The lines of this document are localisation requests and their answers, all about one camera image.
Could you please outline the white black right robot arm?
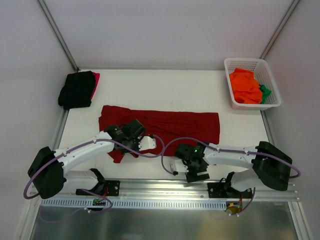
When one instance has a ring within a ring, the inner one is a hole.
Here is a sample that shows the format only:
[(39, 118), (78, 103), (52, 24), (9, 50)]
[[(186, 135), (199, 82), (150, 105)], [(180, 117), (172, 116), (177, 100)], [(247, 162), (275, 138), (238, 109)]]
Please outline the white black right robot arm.
[(288, 189), (292, 159), (269, 142), (261, 141), (251, 147), (221, 147), (209, 143), (195, 146), (179, 144), (176, 160), (170, 163), (174, 175), (184, 173), (188, 183), (208, 180), (210, 165), (243, 168), (230, 172), (223, 186), (224, 193), (235, 198), (247, 189), (266, 186), (284, 192)]

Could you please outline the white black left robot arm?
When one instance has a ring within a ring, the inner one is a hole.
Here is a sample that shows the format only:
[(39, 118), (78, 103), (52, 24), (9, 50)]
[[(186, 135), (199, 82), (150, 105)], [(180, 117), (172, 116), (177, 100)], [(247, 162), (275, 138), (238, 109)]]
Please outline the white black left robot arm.
[(103, 195), (108, 183), (96, 168), (79, 171), (74, 168), (100, 154), (119, 151), (121, 154), (151, 150), (156, 147), (147, 136), (145, 127), (137, 120), (121, 126), (110, 125), (94, 137), (71, 147), (40, 149), (27, 174), (27, 187), (33, 185), (37, 195), (49, 199), (58, 193)]

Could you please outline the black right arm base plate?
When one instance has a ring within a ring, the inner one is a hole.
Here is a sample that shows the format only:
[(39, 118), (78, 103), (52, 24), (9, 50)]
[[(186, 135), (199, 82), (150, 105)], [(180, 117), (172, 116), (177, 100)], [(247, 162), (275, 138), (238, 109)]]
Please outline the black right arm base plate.
[(225, 182), (207, 183), (207, 192), (211, 199), (250, 199), (253, 196), (252, 190), (240, 192)]

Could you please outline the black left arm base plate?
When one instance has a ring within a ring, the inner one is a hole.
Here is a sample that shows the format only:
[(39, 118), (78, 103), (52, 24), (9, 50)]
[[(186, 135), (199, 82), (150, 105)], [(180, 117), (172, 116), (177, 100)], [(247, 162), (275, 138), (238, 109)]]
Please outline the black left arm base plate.
[(120, 193), (120, 183), (119, 180), (99, 181), (93, 188), (87, 191), (99, 196), (118, 197)]

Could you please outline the dark red t shirt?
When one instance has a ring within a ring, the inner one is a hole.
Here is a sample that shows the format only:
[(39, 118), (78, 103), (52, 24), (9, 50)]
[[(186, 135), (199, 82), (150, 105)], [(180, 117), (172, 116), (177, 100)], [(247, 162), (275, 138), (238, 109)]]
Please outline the dark red t shirt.
[(133, 110), (105, 105), (98, 119), (99, 130), (111, 125), (121, 126), (137, 119), (147, 135), (159, 136), (165, 145), (179, 137), (191, 137), (202, 142), (220, 143), (220, 118), (216, 112), (185, 112)]

